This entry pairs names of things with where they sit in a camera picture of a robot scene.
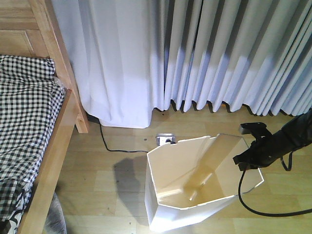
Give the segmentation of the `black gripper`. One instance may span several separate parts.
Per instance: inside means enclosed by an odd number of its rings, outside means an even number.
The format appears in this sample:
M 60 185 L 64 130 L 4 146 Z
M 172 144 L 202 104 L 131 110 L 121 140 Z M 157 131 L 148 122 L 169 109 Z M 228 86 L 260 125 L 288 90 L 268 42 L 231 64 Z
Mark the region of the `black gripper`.
M 234 156 L 233 161 L 241 171 L 268 167 L 275 161 L 274 149 L 273 140 L 254 141 L 249 149 Z

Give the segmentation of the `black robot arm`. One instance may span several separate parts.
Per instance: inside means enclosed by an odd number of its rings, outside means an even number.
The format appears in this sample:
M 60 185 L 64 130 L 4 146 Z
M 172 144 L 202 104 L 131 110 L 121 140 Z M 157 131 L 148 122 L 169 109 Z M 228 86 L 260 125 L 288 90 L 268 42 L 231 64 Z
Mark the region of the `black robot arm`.
M 294 117 L 272 134 L 262 122 L 240 124 L 241 134 L 251 134 L 255 141 L 249 149 L 233 157 L 239 169 L 257 169 L 270 166 L 284 155 L 312 143 L 312 111 Z

